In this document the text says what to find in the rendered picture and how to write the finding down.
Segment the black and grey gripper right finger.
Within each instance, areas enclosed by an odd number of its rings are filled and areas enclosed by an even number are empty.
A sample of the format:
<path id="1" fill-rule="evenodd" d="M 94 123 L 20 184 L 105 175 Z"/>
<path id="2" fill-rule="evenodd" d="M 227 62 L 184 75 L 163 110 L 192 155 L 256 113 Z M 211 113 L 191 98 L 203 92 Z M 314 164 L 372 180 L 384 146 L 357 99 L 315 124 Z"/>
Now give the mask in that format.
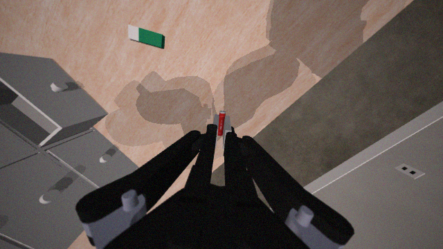
<path id="1" fill-rule="evenodd" d="M 310 249 L 343 249 L 354 235 L 345 217 L 305 190 L 252 137 L 237 137 L 230 116 L 224 119 L 223 149 L 238 249 L 273 246 L 273 232 L 253 180 L 273 212 Z"/>

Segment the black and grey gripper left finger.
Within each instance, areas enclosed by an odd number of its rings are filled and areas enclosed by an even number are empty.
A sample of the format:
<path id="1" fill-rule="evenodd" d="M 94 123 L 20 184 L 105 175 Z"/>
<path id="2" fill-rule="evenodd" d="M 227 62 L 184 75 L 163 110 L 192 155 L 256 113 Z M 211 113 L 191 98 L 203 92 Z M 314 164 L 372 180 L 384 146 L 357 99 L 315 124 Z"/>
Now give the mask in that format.
<path id="1" fill-rule="evenodd" d="M 136 171 L 83 196 L 75 210 L 90 244 L 103 249 L 143 218 L 199 153 L 168 224 L 169 249 L 197 249 L 204 226 L 218 128 L 219 115 L 215 114 L 206 133 L 190 131 Z"/>

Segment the red cylindrical battery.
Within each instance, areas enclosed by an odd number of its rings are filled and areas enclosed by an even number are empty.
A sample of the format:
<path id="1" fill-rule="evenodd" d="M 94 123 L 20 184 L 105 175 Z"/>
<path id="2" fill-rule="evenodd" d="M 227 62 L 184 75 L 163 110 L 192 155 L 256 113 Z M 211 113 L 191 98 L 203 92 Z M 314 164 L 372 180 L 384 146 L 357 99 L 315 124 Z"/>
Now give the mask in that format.
<path id="1" fill-rule="evenodd" d="M 225 111 L 219 111 L 218 136 L 222 136 L 223 135 L 225 115 L 226 115 Z"/>

